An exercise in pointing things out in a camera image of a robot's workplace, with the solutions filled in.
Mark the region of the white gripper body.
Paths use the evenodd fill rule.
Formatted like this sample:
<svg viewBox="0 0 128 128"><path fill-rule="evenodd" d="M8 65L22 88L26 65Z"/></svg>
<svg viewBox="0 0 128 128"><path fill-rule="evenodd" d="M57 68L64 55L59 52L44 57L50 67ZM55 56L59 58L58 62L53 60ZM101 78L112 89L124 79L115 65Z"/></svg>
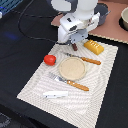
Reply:
<svg viewBox="0 0 128 128"><path fill-rule="evenodd" d="M88 36L99 22L100 13L68 13L60 19L58 28L59 44L74 44Z"/></svg>

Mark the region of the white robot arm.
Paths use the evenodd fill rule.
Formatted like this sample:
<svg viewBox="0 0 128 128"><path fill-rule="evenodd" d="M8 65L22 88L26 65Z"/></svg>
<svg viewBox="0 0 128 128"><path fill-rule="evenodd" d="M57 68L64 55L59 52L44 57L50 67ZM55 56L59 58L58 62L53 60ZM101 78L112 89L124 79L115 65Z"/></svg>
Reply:
<svg viewBox="0 0 128 128"><path fill-rule="evenodd" d="M88 32L95 29L100 13L94 8L98 0L51 0L52 7L64 13L58 28L58 42L71 44L88 37Z"/></svg>

